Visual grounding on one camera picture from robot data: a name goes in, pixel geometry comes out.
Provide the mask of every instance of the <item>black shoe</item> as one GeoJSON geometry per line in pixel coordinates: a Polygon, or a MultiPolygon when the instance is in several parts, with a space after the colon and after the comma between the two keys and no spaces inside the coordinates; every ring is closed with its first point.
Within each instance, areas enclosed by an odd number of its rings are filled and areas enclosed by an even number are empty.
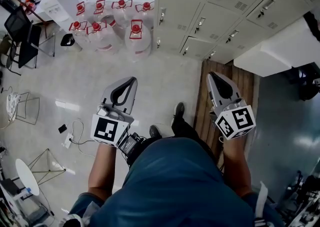
{"type": "Polygon", "coordinates": [[[174,115],[173,119],[171,121],[171,126],[174,123],[175,118],[183,118],[185,113],[185,105],[183,102],[179,102],[175,107],[174,107],[174,115]]]}
{"type": "Polygon", "coordinates": [[[159,129],[156,125],[150,126],[149,134],[151,138],[162,138],[162,135],[160,134],[159,129]]]}

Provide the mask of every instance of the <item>white floor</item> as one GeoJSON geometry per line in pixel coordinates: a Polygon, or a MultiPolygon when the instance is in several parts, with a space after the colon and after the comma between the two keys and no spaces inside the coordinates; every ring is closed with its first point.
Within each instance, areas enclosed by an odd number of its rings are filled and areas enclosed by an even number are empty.
{"type": "MultiPolygon", "coordinates": [[[[179,101],[185,102],[184,117],[187,122],[192,123],[201,74],[201,62],[163,52],[154,52],[148,59],[136,63],[129,61],[125,49],[115,55],[84,50],[78,53],[65,52],[60,47],[62,35],[63,32],[57,35],[54,58],[39,53],[37,69],[18,69],[15,65],[12,69],[21,72],[22,76],[2,70],[4,89],[12,86],[14,92],[30,92],[33,97],[40,97],[40,111],[36,125],[16,120],[8,128],[0,130],[0,140],[8,150],[1,162],[6,177],[16,176],[17,158],[28,164],[46,148],[67,168],[67,172],[40,186],[57,220],[66,215],[65,210],[71,209],[80,193],[87,191],[88,176],[94,162],[93,157],[81,154],[75,144],[69,149],[62,146],[67,132],[71,132],[71,125],[62,134],[58,132],[58,128],[80,118],[84,123],[80,142],[89,140],[92,115],[97,112],[105,87],[129,76],[138,80],[131,113],[137,125],[131,127],[131,133],[137,132],[149,137],[149,126],[152,124],[169,130],[174,106],[179,101]]],[[[7,95],[8,92],[0,94],[0,127],[8,121],[7,95]]],[[[27,109],[28,117],[34,119],[37,110],[35,102],[30,102],[27,109]]],[[[75,140],[80,132],[81,125],[76,122],[73,133],[75,140]]],[[[97,147],[95,142],[80,146],[91,155],[96,153],[97,147]]],[[[41,167],[47,166],[45,159],[38,163],[42,164],[41,167]]],[[[50,159],[50,164],[54,166],[56,161],[50,159]]],[[[121,188],[127,172],[128,166],[118,153],[114,190],[121,188]]],[[[42,194],[39,200],[47,205],[42,194]]]]}

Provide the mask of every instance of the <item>electrical outlet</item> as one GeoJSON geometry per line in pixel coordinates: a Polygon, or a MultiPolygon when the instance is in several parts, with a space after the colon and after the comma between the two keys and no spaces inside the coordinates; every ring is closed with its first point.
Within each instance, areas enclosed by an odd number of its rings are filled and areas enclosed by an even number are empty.
{"type": "Polygon", "coordinates": [[[65,138],[65,141],[64,141],[64,147],[66,147],[67,149],[69,149],[69,147],[70,147],[70,145],[71,145],[71,141],[69,140],[69,139],[73,139],[74,138],[74,136],[72,135],[72,134],[70,134],[70,133],[68,133],[67,135],[66,135],[66,138],[65,138]]]}

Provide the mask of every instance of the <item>wooden floor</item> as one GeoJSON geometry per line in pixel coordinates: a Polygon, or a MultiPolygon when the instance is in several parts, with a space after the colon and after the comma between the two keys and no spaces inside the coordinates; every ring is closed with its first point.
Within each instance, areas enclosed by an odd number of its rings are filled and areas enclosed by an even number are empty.
{"type": "Polygon", "coordinates": [[[199,137],[209,145],[217,160],[217,165],[221,167],[223,164],[221,153],[223,144],[219,142],[219,137],[222,136],[222,134],[217,127],[213,127],[209,116],[209,111],[213,106],[207,89],[206,78],[209,72],[218,72],[233,80],[238,85],[240,93],[247,105],[251,105],[253,101],[254,75],[235,66],[227,66],[210,60],[202,62],[201,79],[193,127],[197,131],[199,137]]]}

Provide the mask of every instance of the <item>gray floor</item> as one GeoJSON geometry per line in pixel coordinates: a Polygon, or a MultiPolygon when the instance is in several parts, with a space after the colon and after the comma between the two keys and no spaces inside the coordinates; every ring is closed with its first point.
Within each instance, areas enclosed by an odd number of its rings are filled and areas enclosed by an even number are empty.
{"type": "Polygon", "coordinates": [[[261,78],[248,156],[252,184],[263,181],[277,202],[297,170],[309,175],[320,157],[319,120],[320,94],[302,101],[283,75],[261,78]]]}
{"type": "MultiPolygon", "coordinates": [[[[53,29],[59,28],[53,25],[50,30],[53,29]]],[[[8,150],[1,162],[5,176],[12,178],[17,175],[17,158],[30,163],[46,148],[67,168],[66,173],[41,185],[55,214],[56,221],[51,227],[57,226],[79,194],[88,190],[88,177],[94,162],[91,156],[80,153],[75,144],[69,149],[62,145],[67,133],[71,132],[71,124],[62,134],[58,132],[58,127],[80,118],[84,124],[80,143],[89,140],[92,116],[97,112],[97,105],[106,86],[119,79],[135,76],[138,87],[131,112],[135,122],[132,123],[130,132],[137,132],[148,138],[150,125],[156,124],[164,135],[170,135],[171,120],[178,102],[185,103],[186,111],[183,117],[188,123],[192,123],[201,75],[200,61],[160,51],[153,52],[147,59],[135,63],[130,61],[125,48],[113,55],[105,51],[67,52],[60,47],[63,35],[62,31],[57,34],[54,58],[39,53],[36,69],[18,69],[15,65],[12,69],[21,72],[22,76],[2,70],[2,86],[5,89],[11,86],[14,92],[30,92],[30,98],[40,97],[36,125],[16,120],[0,132],[0,145],[5,145],[8,150]]],[[[46,43],[43,45],[45,48],[51,46],[51,42],[46,43]]],[[[7,95],[8,92],[0,94],[0,127],[8,123],[7,95]]],[[[34,117],[38,106],[28,104],[28,119],[34,117]]],[[[76,122],[75,141],[79,139],[80,133],[81,125],[76,122]]],[[[80,149],[95,155],[97,147],[97,142],[87,142],[81,145],[80,149]]],[[[56,160],[49,160],[53,169],[59,169],[56,160]]],[[[39,167],[47,166],[45,158],[38,163],[39,167]]],[[[128,169],[120,151],[117,151],[113,191],[122,187],[128,169]]],[[[44,205],[48,205],[42,194],[37,198],[44,205]]]]}

